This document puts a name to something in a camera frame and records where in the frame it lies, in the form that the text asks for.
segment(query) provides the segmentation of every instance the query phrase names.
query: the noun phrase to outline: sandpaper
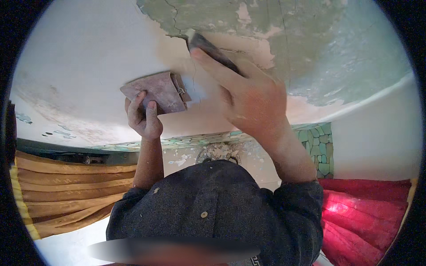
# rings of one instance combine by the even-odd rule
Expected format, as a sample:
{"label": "sandpaper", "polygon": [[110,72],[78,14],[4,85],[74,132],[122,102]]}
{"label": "sandpaper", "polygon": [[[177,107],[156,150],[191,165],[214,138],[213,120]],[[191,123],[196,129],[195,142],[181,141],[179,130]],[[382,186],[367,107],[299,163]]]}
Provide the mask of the sandpaper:
{"label": "sandpaper", "polygon": [[185,90],[180,84],[180,76],[170,71],[141,77],[131,81],[120,88],[121,92],[133,101],[141,91],[147,91],[147,95],[141,106],[144,110],[149,101],[157,102],[157,114],[169,114],[186,111],[184,101]]}

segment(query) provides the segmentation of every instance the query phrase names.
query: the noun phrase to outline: ceiling crack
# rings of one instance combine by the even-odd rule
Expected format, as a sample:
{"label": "ceiling crack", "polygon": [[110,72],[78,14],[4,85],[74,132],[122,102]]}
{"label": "ceiling crack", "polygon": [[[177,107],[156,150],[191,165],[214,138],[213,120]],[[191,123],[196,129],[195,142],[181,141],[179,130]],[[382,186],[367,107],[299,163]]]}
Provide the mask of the ceiling crack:
{"label": "ceiling crack", "polygon": [[169,4],[169,2],[167,2],[167,0],[164,0],[164,1],[167,3],[167,5],[169,5],[169,6],[173,7],[173,8],[176,10],[175,17],[173,18],[173,20],[175,21],[175,24],[173,25],[173,28],[175,28],[175,29],[179,30],[179,35],[182,35],[182,33],[181,33],[181,29],[176,28],[176,17],[178,16],[178,9],[177,9],[174,5],[170,5],[170,4]]}

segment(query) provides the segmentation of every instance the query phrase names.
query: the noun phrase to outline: putty knife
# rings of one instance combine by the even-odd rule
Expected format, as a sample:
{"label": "putty knife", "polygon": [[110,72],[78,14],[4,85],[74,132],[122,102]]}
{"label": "putty knife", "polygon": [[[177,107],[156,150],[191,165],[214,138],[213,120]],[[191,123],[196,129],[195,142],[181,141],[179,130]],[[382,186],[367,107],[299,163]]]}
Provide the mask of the putty knife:
{"label": "putty knife", "polygon": [[179,36],[179,38],[186,40],[188,50],[191,51],[192,48],[198,47],[214,60],[233,70],[238,75],[244,76],[238,67],[226,55],[224,55],[216,46],[206,40],[203,35],[199,34],[194,29],[189,29],[185,35]]}

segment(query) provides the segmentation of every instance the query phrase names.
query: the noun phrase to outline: red fabric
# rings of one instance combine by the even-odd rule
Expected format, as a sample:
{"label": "red fabric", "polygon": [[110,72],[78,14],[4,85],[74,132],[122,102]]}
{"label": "red fabric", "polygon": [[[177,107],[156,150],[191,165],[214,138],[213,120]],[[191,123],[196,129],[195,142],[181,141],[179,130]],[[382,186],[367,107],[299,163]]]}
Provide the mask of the red fabric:
{"label": "red fabric", "polygon": [[410,180],[319,179],[318,182],[323,189],[345,192],[362,199],[384,201],[406,201],[411,188]]}
{"label": "red fabric", "polygon": [[376,265],[391,245],[408,203],[410,180],[320,179],[322,251],[335,266]]}

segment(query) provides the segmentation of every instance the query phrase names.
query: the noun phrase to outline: green stone border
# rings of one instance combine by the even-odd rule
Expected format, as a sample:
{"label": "green stone border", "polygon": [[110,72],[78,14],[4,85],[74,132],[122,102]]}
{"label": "green stone border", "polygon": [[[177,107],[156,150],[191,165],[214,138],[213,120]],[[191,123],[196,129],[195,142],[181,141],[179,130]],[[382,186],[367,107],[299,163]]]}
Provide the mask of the green stone border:
{"label": "green stone border", "polygon": [[[299,141],[306,148],[315,164],[318,178],[333,178],[333,137],[331,123],[300,124],[291,126]],[[201,134],[184,137],[171,137],[161,140],[163,149],[180,149],[194,146],[205,146],[210,143],[225,142],[227,144],[254,140],[251,136],[239,130],[214,134]],[[126,142],[87,147],[116,152],[138,152],[141,142]]]}

